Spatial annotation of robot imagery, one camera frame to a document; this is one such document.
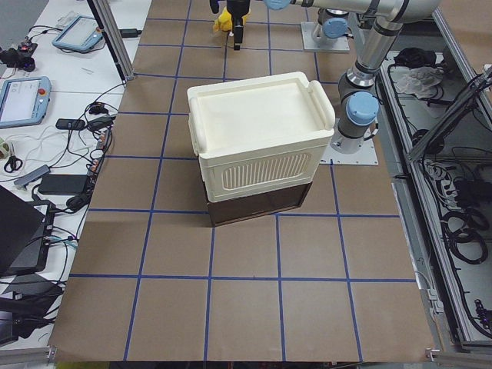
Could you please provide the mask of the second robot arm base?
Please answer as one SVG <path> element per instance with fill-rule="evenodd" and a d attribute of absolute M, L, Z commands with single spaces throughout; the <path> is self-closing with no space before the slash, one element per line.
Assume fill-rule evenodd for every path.
<path fill-rule="evenodd" d="M 335 40 L 349 35 L 349 12 L 330 8 L 319 8 L 317 12 L 317 36 Z"/>

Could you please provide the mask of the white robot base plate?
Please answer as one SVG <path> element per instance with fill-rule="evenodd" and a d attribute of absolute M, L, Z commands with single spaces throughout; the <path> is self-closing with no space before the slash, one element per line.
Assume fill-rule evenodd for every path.
<path fill-rule="evenodd" d="M 373 139 L 368 128 L 362 138 L 345 138 L 337 128 L 320 159 L 321 165 L 379 165 Z"/>

